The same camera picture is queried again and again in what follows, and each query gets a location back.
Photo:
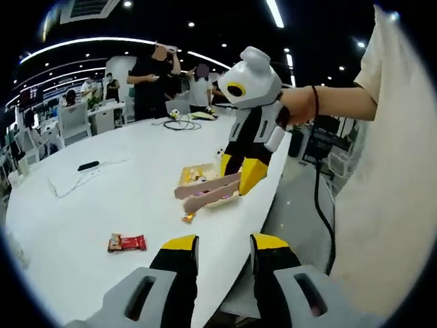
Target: round table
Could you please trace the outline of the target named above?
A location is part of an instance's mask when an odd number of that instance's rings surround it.
[[[184,223],[174,197],[183,167],[213,163],[227,145],[234,118],[200,121],[196,131],[171,131],[142,121],[84,139],[35,164],[12,190],[6,217],[30,259],[31,291],[61,325],[85,320],[105,292],[138,267],[148,267],[171,238],[199,236],[198,295],[192,327],[219,307],[250,254],[249,234],[268,214],[287,157],[290,135],[272,156],[268,177],[248,195]],[[88,172],[79,165],[100,161]],[[79,186],[72,190],[80,180]],[[56,188],[58,197],[49,186]],[[147,251],[107,253],[111,233],[144,234]]]

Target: phone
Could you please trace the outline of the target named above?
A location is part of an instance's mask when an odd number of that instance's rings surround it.
[[[99,164],[100,164],[99,161],[94,161],[91,163],[82,164],[81,166],[79,166],[77,171],[80,172],[80,171],[83,171],[84,169],[91,169],[92,167],[96,167]]]

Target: white sleeve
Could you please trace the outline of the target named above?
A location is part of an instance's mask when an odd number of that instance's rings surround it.
[[[369,44],[361,60],[361,71],[354,83],[370,93],[375,103],[380,97],[382,73],[382,42],[378,19],[375,18],[375,27]]]

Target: snack package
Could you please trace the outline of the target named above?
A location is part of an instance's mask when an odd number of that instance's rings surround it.
[[[147,249],[144,235],[136,237],[122,237],[121,234],[112,234],[111,239],[109,239],[109,253],[112,253],[113,251],[132,251],[134,249],[139,249],[140,251],[145,251]]]

